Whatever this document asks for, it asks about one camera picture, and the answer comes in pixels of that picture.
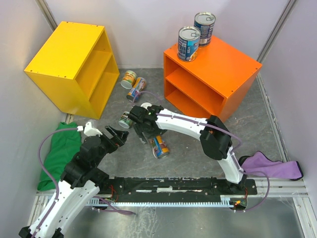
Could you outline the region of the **tall orange blue can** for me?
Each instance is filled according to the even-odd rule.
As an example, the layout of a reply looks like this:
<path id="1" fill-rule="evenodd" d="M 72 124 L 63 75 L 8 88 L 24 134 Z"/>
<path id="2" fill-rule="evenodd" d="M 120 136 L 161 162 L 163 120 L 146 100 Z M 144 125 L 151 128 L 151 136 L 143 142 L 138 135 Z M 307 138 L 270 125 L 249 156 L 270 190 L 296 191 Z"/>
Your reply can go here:
<path id="1" fill-rule="evenodd" d="M 155 158 L 160 159 L 166 157 L 170 154 L 170 151 L 163 140 L 163 138 L 158 135 L 152 139 L 149 139 L 149 143 L 152 147 L 152 152 Z"/>

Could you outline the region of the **tall blue red can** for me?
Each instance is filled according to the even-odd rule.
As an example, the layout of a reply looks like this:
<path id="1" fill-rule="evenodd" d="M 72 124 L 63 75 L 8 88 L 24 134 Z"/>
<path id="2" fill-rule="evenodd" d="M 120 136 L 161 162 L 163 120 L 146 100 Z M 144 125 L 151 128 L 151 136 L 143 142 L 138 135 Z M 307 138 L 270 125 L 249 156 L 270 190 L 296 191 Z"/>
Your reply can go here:
<path id="1" fill-rule="evenodd" d="M 132 87 L 132 89 L 129 91 L 129 93 L 126 95 L 126 98 L 132 102 L 137 102 L 139 97 L 140 97 L 140 92 L 143 91 L 147 86 L 147 81 L 146 79 L 142 78 L 142 77 L 138 77 L 136 79 L 136 82 L 134 84 L 134 86 Z"/>

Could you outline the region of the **orange shelf cabinet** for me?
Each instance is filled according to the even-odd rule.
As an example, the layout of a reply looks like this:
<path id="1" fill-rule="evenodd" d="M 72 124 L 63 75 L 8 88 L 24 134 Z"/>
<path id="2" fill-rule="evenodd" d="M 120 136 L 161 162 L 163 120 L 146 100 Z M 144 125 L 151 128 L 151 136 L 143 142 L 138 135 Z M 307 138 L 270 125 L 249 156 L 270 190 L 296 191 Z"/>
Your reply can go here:
<path id="1" fill-rule="evenodd" d="M 164 97 L 183 114 L 226 121 L 242 103 L 262 64 L 220 38 L 181 61 L 174 44 L 163 53 Z"/>

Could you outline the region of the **dark blue can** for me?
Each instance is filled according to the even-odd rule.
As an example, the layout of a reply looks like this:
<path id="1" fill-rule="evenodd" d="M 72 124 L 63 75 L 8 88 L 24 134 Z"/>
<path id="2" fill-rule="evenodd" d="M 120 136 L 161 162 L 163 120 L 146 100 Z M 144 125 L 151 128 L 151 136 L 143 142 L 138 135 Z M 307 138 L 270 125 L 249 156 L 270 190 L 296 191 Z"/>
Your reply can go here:
<path id="1" fill-rule="evenodd" d="M 180 60 L 190 62 L 197 57 L 200 35 L 200 30 L 194 26 L 186 26 L 179 30 L 177 55 Z"/>

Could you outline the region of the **blue can pull tab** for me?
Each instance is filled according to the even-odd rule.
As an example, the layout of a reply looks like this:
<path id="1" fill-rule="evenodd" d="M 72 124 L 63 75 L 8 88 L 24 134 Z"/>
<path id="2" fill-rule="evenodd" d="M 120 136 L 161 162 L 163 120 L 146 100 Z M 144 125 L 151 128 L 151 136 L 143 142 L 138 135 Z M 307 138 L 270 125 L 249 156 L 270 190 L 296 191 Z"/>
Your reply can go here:
<path id="1" fill-rule="evenodd" d="M 194 26 L 200 30 L 199 46 L 205 47 L 210 44 L 216 17 L 210 12 L 199 12 L 195 15 Z"/>

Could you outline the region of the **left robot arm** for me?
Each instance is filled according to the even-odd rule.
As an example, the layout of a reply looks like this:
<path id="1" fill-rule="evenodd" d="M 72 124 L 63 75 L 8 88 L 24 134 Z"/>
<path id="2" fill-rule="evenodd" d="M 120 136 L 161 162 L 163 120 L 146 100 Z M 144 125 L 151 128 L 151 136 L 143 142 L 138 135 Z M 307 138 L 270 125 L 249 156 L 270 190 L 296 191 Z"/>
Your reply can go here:
<path id="1" fill-rule="evenodd" d="M 123 146 L 128 131 L 116 130 L 106 126 L 112 135 L 93 128 L 91 123 L 73 127 L 73 131 L 84 132 L 86 138 L 69 163 L 66 164 L 60 180 L 56 181 L 49 171 L 43 171 L 55 185 L 53 197 L 49 200 L 38 219 L 30 226 L 23 227 L 22 238 L 62 238 L 80 211 L 98 193 L 109 189 L 109 175 L 98 169 L 106 154 L 113 153 Z"/>

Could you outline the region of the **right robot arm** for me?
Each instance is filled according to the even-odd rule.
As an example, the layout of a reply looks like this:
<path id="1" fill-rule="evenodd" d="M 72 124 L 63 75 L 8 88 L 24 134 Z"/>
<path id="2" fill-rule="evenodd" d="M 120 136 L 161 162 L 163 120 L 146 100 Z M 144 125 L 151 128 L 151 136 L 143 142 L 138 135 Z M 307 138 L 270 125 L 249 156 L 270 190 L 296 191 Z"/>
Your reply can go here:
<path id="1" fill-rule="evenodd" d="M 229 132 L 217 116 L 193 118 L 174 113 L 162 106 L 133 106 L 128 117 L 134 122 L 134 129 L 143 143 L 169 131 L 179 132 L 200 141 L 206 156 L 216 160 L 222 168 L 227 188 L 238 194 L 245 189 L 246 175 L 238 164 L 232 138 L 241 140 Z"/>

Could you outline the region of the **green label can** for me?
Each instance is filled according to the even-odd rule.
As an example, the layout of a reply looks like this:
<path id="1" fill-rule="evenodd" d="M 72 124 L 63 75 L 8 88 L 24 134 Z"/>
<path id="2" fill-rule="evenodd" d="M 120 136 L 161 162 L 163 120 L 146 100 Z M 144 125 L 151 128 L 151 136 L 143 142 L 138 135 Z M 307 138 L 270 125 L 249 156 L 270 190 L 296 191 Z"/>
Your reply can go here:
<path id="1" fill-rule="evenodd" d="M 129 112 L 125 111 L 122 116 L 120 117 L 118 124 L 125 128 L 129 129 L 133 125 L 133 121 L 129 118 Z"/>

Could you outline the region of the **white lid yellow can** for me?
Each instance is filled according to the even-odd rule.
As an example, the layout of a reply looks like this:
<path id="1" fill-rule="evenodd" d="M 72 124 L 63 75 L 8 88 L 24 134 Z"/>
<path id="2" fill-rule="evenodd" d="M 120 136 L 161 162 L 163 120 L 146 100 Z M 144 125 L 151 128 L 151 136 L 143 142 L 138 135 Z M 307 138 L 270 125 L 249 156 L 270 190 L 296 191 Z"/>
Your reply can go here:
<path id="1" fill-rule="evenodd" d="M 148 102 L 145 102 L 145 103 L 143 103 L 143 104 L 141 105 L 141 107 L 143 107 L 143 108 L 145 108 L 145 109 L 147 109 L 147 108 L 150 107 L 150 106 L 152 106 L 152 104 L 151 104 L 151 103 L 148 103 Z"/>

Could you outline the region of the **green cloth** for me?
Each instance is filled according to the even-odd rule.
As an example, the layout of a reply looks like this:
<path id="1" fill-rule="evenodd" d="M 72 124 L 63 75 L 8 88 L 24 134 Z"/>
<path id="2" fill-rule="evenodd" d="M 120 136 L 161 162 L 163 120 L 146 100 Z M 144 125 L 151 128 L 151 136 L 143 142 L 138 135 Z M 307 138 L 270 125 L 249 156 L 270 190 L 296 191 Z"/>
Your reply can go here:
<path id="1" fill-rule="evenodd" d="M 51 150 L 44 160 L 44 166 L 56 181 L 60 180 L 66 164 L 79 152 L 82 144 L 81 133 L 70 130 L 77 126 L 75 122 L 69 124 L 60 122 L 57 129 L 65 129 L 65 131 L 52 136 Z"/>

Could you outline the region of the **orange label can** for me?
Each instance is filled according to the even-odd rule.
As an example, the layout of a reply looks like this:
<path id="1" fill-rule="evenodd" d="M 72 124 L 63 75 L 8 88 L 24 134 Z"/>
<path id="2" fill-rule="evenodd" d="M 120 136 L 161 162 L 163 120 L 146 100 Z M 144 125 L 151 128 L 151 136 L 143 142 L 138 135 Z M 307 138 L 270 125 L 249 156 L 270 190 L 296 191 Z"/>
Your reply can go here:
<path id="1" fill-rule="evenodd" d="M 127 70 L 120 82 L 120 85 L 125 89 L 131 89 L 134 86 L 136 79 L 137 74 L 134 71 Z"/>

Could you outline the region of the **yellow shelf cabinet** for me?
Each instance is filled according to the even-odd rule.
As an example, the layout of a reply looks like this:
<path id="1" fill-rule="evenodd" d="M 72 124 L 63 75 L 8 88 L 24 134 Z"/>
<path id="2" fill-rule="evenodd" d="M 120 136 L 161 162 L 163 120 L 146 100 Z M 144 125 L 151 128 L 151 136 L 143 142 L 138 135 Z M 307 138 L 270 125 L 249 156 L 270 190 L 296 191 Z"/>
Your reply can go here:
<path id="1" fill-rule="evenodd" d="M 99 119 L 119 77 L 104 26 L 61 22 L 25 73 L 62 112 Z"/>

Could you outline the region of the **purple cloth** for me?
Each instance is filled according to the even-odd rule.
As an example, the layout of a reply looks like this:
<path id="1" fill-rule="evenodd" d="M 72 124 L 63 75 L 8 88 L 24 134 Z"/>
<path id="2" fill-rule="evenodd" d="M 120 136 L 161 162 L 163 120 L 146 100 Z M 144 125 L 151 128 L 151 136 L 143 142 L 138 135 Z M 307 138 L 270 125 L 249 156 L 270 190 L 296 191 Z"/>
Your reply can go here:
<path id="1" fill-rule="evenodd" d="M 242 156 L 239 159 L 242 169 L 255 176 L 268 176 L 276 179 L 290 179 L 297 181 L 304 174 L 297 161 L 272 161 L 264 153 L 257 151 L 253 156 Z"/>

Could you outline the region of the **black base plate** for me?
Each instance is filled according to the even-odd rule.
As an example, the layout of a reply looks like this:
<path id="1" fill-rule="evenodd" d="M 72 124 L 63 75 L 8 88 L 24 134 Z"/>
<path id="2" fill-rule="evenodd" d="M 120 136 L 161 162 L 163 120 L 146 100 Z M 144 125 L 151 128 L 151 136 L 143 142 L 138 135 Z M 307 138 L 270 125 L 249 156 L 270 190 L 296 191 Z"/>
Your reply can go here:
<path id="1" fill-rule="evenodd" d="M 110 178 L 99 195 L 113 195 L 115 201 L 207 201 L 222 195 L 256 195 L 253 179 L 247 179 L 242 186 L 223 178 Z"/>

